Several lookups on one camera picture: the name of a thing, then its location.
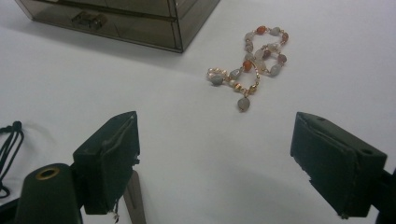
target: screw hole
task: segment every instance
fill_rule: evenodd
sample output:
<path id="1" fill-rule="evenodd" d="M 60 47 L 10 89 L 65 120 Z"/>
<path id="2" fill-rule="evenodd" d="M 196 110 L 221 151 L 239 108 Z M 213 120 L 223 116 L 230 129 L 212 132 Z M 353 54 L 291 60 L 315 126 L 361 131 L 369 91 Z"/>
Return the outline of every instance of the screw hole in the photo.
<path id="1" fill-rule="evenodd" d="M 44 169 L 40 171 L 35 178 L 38 180 L 46 180 L 46 179 L 51 179 L 55 177 L 57 174 L 59 174 L 60 170 L 58 167 L 49 167 L 47 169 Z"/>

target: grey stone bead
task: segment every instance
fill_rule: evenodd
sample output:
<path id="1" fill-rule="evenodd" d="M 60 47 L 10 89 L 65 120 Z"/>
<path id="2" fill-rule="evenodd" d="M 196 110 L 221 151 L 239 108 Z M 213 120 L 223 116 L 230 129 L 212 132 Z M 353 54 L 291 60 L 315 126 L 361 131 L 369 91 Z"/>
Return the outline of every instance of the grey stone bead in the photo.
<path id="1" fill-rule="evenodd" d="M 237 80 L 241 76 L 241 69 L 235 69 L 230 73 L 230 79 Z"/>
<path id="2" fill-rule="evenodd" d="M 248 41 L 245 45 L 245 51 L 251 52 L 253 51 L 253 43 L 251 41 Z"/>
<path id="3" fill-rule="evenodd" d="M 279 33 L 280 33 L 279 27 L 275 27 L 275 28 L 271 29 L 271 31 L 270 31 L 270 35 L 274 35 L 274 36 L 278 36 Z"/>
<path id="4" fill-rule="evenodd" d="M 254 37 L 254 33 L 253 32 L 249 32 L 245 35 L 245 41 L 252 41 Z"/>
<path id="5" fill-rule="evenodd" d="M 279 75 L 280 69 L 282 68 L 282 66 L 278 63 L 274 66 L 271 67 L 271 77 L 276 77 L 277 75 Z"/>
<path id="6" fill-rule="evenodd" d="M 269 44 L 268 49 L 271 52 L 277 52 L 277 50 L 279 49 L 279 44 L 278 43 Z"/>
<path id="7" fill-rule="evenodd" d="M 245 55 L 245 61 L 254 61 L 254 56 L 252 53 L 247 53 L 247 55 Z"/>
<path id="8" fill-rule="evenodd" d="M 240 109 L 242 112 L 247 111 L 248 108 L 250 107 L 250 101 L 249 101 L 249 99 L 246 98 L 246 97 L 240 99 L 240 100 L 238 101 L 238 107 L 239 107 L 239 109 Z"/>
<path id="9" fill-rule="evenodd" d="M 219 86 L 222 84 L 224 78 L 222 75 L 217 74 L 210 78 L 210 81 L 213 83 L 214 86 Z"/>

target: drawer handle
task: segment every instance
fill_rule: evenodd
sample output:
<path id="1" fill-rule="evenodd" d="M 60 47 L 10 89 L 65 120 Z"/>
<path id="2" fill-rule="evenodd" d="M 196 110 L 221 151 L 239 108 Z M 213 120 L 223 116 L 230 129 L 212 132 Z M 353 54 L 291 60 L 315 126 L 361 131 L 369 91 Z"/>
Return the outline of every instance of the drawer handle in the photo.
<path id="1" fill-rule="evenodd" d="M 94 16 L 83 11 L 79 13 L 75 18 L 73 18 L 72 22 L 79 27 L 85 27 L 90 30 L 99 30 L 100 28 L 102 28 L 102 26 L 105 25 L 107 19 L 102 14 Z"/>

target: black cord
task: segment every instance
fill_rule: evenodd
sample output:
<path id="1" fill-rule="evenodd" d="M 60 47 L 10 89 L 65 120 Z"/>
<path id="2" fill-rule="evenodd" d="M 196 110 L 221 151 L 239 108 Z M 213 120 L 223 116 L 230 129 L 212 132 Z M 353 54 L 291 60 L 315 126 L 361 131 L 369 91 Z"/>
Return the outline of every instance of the black cord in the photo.
<path id="1" fill-rule="evenodd" d="M 0 128 L 0 134 L 2 133 L 9 133 L 9 136 L 0 149 L 0 199 L 8 197 L 10 194 L 9 189 L 3 185 L 3 179 L 8 173 L 8 170 L 11 167 L 12 162 L 14 162 L 15 156 L 17 156 L 17 153 L 22 145 L 24 139 L 24 134 L 22 131 L 22 123 L 20 121 L 15 121 L 12 124 L 12 126 L 7 126 L 6 128 Z M 8 164 L 6 166 L 8 156 L 11 154 L 11 150 L 12 148 L 14 148 L 18 139 L 20 139 L 20 142 L 17 144 L 17 147 L 14 150 L 11 159 L 9 159 Z"/>
<path id="2" fill-rule="evenodd" d="M 117 224 L 117 223 L 119 222 L 119 220 L 120 220 L 120 215 L 119 215 L 119 202 L 120 202 L 120 199 L 117 199 L 117 200 L 116 200 L 115 208 L 114 208 L 114 210 L 112 211 L 113 214 L 114 214 L 115 224 Z"/>

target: bead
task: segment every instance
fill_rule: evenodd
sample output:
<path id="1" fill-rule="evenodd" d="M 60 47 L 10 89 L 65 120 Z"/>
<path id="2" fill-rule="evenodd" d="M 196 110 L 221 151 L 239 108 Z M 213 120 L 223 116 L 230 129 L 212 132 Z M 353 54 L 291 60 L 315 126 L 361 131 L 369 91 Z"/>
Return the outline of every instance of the bead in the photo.
<path id="1" fill-rule="evenodd" d="M 283 33 L 282 35 L 282 41 L 283 42 L 288 42 L 289 40 L 289 34 L 288 33 Z"/>
<path id="2" fill-rule="evenodd" d="M 245 51 L 247 52 L 251 52 L 253 51 L 253 44 L 249 44 L 251 42 L 247 42 L 247 44 L 245 45 Z"/>
<path id="3" fill-rule="evenodd" d="M 208 71 L 207 71 L 207 78 L 212 78 L 214 75 L 216 75 L 217 73 L 215 73 L 215 70 L 214 69 L 209 69 Z"/>
<path id="4" fill-rule="evenodd" d="M 262 56 L 264 55 L 264 51 L 262 49 L 258 49 L 256 50 L 256 52 L 254 53 L 254 58 L 256 60 L 260 60 L 262 59 Z"/>
<path id="5" fill-rule="evenodd" d="M 251 85 L 248 89 L 248 93 L 253 93 L 257 90 L 257 85 Z"/>
<path id="6" fill-rule="evenodd" d="M 245 55 L 245 61 L 254 61 L 254 56 L 252 53 L 247 53 L 247 55 Z"/>
<path id="7" fill-rule="evenodd" d="M 250 71 L 250 69 L 251 69 L 251 62 L 250 62 L 250 61 L 244 61 L 243 67 L 245 68 L 245 72 Z"/>
<path id="8" fill-rule="evenodd" d="M 230 79 L 237 80 L 241 76 L 241 73 L 242 73 L 242 71 L 240 68 L 233 70 L 230 73 Z"/>
<path id="9" fill-rule="evenodd" d="M 264 74 L 264 71 L 267 68 L 267 66 L 265 65 L 264 60 L 256 60 L 255 64 L 256 64 L 257 72 L 259 74 Z"/>
<path id="10" fill-rule="evenodd" d="M 279 55 L 277 56 L 277 61 L 278 61 L 279 63 L 285 63 L 287 60 L 288 60 L 288 59 L 286 58 L 286 56 L 285 56 L 284 54 L 279 54 Z"/>
<path id="11" fill-rule="evenodd" d="M 235 84 L 233 85 L 233 88 L 236 89 L 237 91 L 240 91 L 242 89 L 242 85 L 235 82 Z"/>
<path id="12" fill-rule="evenodd" d="M 267 30 L 267 28 L 265 28 L 265 26 L 259 26 L 256 30 L 258 35 L 263 35 L 265 33 L 265 31 Z"/>
<path id="13" fill-rule="evenodd" d="M 252 41 L 254 37 L 254 32 L 249 32 L 245 35 L 245 41 Z"/>
<path id="14" fill-rule="evenodd" d="M 265 59 L 269 58 L 270 56 L 271 56 L 271 50 L 266 49 L 264 51 L 264 54 L 262 55 L 262 59 L 265 60 Z"/>
<path id="15" fill-rule="evenodd" d="M 278 36 L 279 33 L 280 33 L 279 27 L 275 27 L 275 28 L 271 29 L 271 31 L 270 31 L 270 35 L 274 35 L 274 36 Z"/>
<path id="16" fill-rule="evenodd" d="M 268 45 L 268 49 L 269 49 L 271 52 L 277 52 L 277 50 L 279 49 L 279 44 L 278 44 L 278 43 L 269 44 L 269 45 Z"/>
<path id="17" fill-rule="evenodd" d="M 280 68 L 282 68 L 282 66 L 280 64 L 276 64 L 276 65 L 272 66 L 271 71 L 270 71 L 271 77 L 276 77 L 277 75 L 279 75 Z"/>
<path id="18" fill-rule="evenodd" d="M 240 100 L 238 101 L 238 107 L 239 107 L 239 109 L 240 109 L 242 112 L 247 111 L 248 108 L 250 107 L 250 101 L 249 101 L 249 99 L 246 98 L 246 97 L 240 99 Z"/>
<path id="19" fill-rule="evenodd" d="M 210 81 L 213 83 L 214 86 L 219 86 L 222 84 L 224 78 L 220 74 L 215 74 L 212 77 L 210 77 Z"/>
<path id="20" fill-rule="evenodd" d="M 230 82 L 228 83 L 231 87 L 233 87 L 235 85 L 235 80 L 230 80 Z"/>

